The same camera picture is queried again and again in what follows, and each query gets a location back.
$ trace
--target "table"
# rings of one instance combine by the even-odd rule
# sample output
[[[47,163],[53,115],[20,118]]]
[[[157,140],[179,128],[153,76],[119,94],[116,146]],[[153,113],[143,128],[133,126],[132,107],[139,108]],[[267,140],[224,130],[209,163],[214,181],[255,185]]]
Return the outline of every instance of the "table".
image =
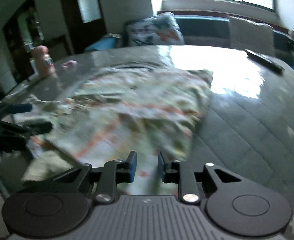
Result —
[[[74,73],[59,64],[74,59]],[[294,71],[279,76],[243,51],[205,46],[141,46],[70,56],[56,64],[63,91],[49,78],[29,90],[41,100],[64,99],[97,68],[128,62],[214,72],[208,114],[194,135],[192,165],[211,162],[283,193],[294,211]],[[286,236],[294,239],[294,222]]]

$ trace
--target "circular cover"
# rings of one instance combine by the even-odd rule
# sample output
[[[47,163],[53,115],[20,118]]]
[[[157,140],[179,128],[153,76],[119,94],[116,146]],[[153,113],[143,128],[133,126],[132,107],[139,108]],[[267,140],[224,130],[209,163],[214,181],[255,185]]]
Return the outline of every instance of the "circular cover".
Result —
[[[209,197],[205,210],[220,228],[246,237],[279,233],[291,217],[289,202],[269,190],[252,195],[241,194],[236,189],[216,192]]]
[[[9,231],[48,238],[78,226],[88,211],[88,201],[81,193],[21,192],[5,201],[2,217]]]

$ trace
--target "silver bolt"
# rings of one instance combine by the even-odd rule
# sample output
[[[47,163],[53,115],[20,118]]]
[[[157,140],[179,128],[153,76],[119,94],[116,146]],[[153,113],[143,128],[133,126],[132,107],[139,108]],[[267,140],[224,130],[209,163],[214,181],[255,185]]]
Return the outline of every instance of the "silver bolt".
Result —
[[[96,196],[96,199],[99,202],[108,202],[111,200],[111,196],[109,196],[108,194],[99,194]]]
[[[196,202],[199,200],[199,197],[195,194],[186,194],[182,197],[182,199],[186,202]]]

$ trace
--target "window sill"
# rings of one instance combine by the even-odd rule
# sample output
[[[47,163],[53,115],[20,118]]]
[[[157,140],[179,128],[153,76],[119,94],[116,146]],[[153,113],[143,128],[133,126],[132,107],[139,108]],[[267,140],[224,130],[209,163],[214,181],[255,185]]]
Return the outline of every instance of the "window sill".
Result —
[[[192,13],[191,15],[216,17],[226,17],[227,15],[231,15],[247,17],[254,21],[259,20],[260,22],[270,23],[273,25],[279,25],[280,22],[278,15],[273,11],[227,0],[163,0],[161,11],[176,12],[175,14],[184,13],[185,15],[189,12]]]

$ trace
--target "pillow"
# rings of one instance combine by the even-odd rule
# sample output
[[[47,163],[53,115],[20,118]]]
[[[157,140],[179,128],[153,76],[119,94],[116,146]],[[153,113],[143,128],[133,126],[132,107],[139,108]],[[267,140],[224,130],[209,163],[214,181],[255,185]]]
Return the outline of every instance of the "pillow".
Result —
[[[264,23],[229,16],[230,47],[275,56],[273,28]]]
[[[127,25],[129,46],[184,45],[184,38],[174,18],[166,12]]]

